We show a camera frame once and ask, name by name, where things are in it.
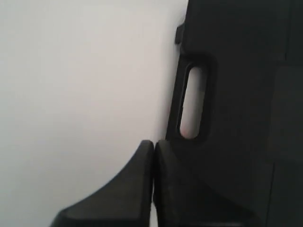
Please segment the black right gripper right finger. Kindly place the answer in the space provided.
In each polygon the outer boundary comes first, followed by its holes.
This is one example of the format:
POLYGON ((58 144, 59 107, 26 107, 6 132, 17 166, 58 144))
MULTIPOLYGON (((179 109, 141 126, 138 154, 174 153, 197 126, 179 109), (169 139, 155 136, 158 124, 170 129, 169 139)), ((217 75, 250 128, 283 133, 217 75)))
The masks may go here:
POLYGON ((252 211, 221 196, 177 158, 168 141, 155 147, 153 202, 160 227, 259 227, 252 211))

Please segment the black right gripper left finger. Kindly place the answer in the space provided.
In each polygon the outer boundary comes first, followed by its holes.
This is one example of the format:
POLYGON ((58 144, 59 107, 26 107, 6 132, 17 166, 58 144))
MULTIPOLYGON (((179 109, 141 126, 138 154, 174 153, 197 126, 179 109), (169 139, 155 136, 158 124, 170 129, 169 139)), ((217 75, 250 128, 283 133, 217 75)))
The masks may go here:
POLYGON ((153 143, 143 140, 124 168, 87 198, 61 210, 53 227, 148 227, 153 191, 153 143))

